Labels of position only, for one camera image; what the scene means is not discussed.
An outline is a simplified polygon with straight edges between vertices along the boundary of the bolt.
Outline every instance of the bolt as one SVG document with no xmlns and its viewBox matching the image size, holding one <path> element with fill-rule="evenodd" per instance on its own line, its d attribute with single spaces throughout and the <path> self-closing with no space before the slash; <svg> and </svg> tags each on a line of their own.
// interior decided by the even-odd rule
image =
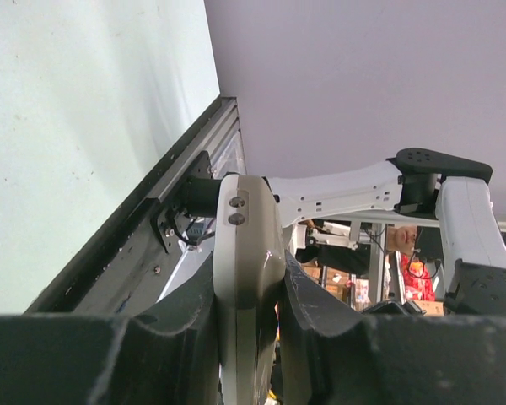
<svg viewBox="0 0 506 405">
<path fill-rule="evenodd" d="M 229 216 L 229 223 L 231 225 L 239 226 L 242 225 L 244 222 L 245 216 L 242 215 L 241 213 L 233 213 L 232 215 Z"/>
<path fill-rule="evenodd" d="M 232 208 L 240 208 L 245 206 L 245 200 L 242 197 L 232 197 L 229 201 Z"/>
</svg>

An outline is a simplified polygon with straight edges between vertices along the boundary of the white backdrop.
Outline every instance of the white backdrop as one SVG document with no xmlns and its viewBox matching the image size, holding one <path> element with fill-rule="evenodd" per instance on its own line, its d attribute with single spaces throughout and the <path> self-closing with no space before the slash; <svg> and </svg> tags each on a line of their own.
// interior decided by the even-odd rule
<svg viewBox="0 0 506 405">
<path fill-rule="evenodd" d="M 353 170 L 408 147 L 489 163 L 506 214 L 506 0 L 207 0 L 248 171 Z"/>
<path fill-rule="evenodd" d="M 0 312 L 31 303 L 218 93 L 202 0 L 0 2 Z"/>
</svg>

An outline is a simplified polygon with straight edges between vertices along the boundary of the person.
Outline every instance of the person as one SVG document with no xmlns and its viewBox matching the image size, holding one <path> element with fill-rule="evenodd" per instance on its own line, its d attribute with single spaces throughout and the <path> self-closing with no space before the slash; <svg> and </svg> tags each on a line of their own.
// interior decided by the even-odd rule
<svg viewBox="0 0 506 405">
<path fill-rule="evenodd" d="M 314 219 L 306 221 L 308 227 L 322 228 L 322 220 Z M 331 220 L 336 224 L 350 225 L 348 222 Z M 401 253 L 412 256 L 414 245 L 417 238 L 417 226 L 387 226 L 385 253 L 391 251 L 400 251 Z M 375 243 L 375 235 L 371 234 L 371 243 Z M 364 276 L 369 272 L 371 245 L 360 244 L 356 250 L 342 246 L 331 245 L 312 245 L 305 249 L 296 251 L 296 260 L 300 263 L 317 261 L 320 267 L 327 266 L 345 273 Z"/>
</svg>

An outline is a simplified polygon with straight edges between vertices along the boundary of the white wall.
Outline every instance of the white wall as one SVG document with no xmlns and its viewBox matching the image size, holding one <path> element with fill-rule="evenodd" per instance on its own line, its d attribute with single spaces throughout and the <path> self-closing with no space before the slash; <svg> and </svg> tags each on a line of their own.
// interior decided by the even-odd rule
<svg viewBox="0 0 506 405">
<path fill-rule="evenodd" d="M 425 147 L 492 165 L 506 213 L 506 0 L 206 5 L 251 174 L 326 174 Z"/>
<path fill-rule="evenodd" d="M 218 93 L 202 0 L 0 2 L 0 312 L 30 304 Z"/>
</svg>

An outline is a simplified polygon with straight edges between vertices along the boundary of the screw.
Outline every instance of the screw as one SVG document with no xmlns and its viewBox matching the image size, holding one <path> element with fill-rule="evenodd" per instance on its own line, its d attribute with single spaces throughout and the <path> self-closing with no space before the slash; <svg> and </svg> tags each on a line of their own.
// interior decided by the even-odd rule
<svg viewBox="0 0 506 405">
<path fill-rule="evenodd" d="M 242 197 L 232 197 L 229 201 L 229 205 L 232 208 L 240 208 L 245 206 L 244 198 Z"/>
<path fill-rule="evenodd" d="M 241 213 L 233 213 L 231 216 L 229 216 L 229 223 L 231 225 L 242 225 L 245 222 L 245 216 Z"/>
</svg>

